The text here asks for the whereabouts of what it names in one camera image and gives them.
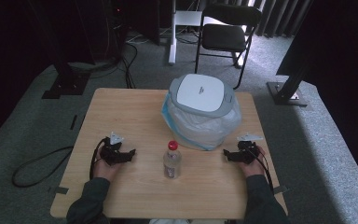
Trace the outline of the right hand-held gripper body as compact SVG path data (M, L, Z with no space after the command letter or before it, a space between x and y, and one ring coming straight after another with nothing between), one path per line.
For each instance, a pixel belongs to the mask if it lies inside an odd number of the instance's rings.
M260 154L260 150L256 141L262 140L263 137L255 134L247 133L242 136L238 136L237 147L243 154L243 162L246 164L252 163Z

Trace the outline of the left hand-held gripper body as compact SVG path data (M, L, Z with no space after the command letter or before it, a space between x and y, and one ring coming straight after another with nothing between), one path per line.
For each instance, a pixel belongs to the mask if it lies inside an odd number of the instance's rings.
M123 140L123 137L114 132L104 138L100 156L108 165L125 161L124 155L119 151Z

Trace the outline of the clear bottle with red cap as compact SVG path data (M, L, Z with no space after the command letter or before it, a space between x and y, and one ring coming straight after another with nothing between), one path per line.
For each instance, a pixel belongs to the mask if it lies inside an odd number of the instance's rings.
M179 144L176 141L170 141L163 155L164 175L170 179L175 179L180 175L182 154L178 147Z

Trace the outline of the grey lidded trash bin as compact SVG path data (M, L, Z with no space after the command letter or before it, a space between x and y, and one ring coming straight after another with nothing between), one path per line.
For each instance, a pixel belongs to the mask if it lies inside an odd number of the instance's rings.
M219 78L199 74L172 81L161 114L180 145L199 150L219 147L241 124L234 90Z

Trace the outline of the person's right hand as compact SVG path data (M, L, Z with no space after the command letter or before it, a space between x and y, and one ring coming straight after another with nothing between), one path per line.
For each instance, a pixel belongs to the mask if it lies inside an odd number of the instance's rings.
M265 169L264 169L264 162L263 157L265 154L265 151L262 147L259 147L259 155L258 157L250 164L246 164L243 162L239 163L239 167L241 168L244 176L246 178L252 176L252 175L264 175Z

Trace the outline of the person's left hand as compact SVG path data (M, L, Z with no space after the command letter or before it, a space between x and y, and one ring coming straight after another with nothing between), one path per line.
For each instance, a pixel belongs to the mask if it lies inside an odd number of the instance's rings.
M97 150L96 161L93 163L92 176L94 178L104 178L112 182L117 175L122 163L109 165L101 158L101 149Z

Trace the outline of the black metal stand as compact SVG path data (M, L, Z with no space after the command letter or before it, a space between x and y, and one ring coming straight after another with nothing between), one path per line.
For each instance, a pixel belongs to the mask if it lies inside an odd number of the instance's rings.
M268 82L269 93L276 105L293 105L306 107L307 101L304 99L299 84L307 74L308 66L302 64L300 68L291 75L285 82Z
M25 0L25 11L48 58L58 73L54 83L49 90L43 93L42 98L59 99L62 95L82 95L90 78L90 73L76 73L67 63L48 16L44 13L39 0Z

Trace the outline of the black folding chair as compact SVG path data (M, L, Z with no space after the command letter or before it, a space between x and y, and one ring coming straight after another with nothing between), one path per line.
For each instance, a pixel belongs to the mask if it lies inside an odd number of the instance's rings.
M261 19L262 12L256 7L213 4L203 9L194 72L198 73L200 55L210 55L201 53L201 48L236 54L234 63L244 55L236 90L241 85L253 35Z

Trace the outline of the white desk leg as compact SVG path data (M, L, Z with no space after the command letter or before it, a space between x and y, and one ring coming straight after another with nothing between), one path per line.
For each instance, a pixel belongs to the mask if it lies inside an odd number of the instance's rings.
M176 62L176 49L177 49L176 27L199 26L201 20L200 11L177 10L176 1L177 0L172 0L171 44L170 44L169 59L168 59L168 63L170 65L174 65Z

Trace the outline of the grey curtain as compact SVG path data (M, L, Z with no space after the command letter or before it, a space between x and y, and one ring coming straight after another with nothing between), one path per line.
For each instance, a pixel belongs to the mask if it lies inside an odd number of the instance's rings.
M298 0L252 0L254 7L262 12L255 34L258 36L281 36L294 15Z

